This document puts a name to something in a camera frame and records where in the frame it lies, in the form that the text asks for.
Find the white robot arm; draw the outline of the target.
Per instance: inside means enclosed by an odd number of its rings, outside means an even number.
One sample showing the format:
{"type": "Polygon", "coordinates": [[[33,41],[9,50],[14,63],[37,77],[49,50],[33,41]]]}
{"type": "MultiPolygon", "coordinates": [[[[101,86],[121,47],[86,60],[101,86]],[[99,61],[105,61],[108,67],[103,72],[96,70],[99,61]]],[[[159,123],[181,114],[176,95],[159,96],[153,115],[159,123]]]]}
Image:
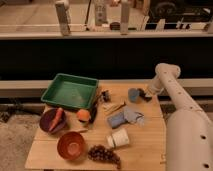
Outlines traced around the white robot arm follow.
{"type": "Polygon", "coordinates": [[[145,94],[166,90],[176,111],[166,124],[166,171],[213,171],[213,122],[178,83],[181,69],[159,63],[145,94]]]}

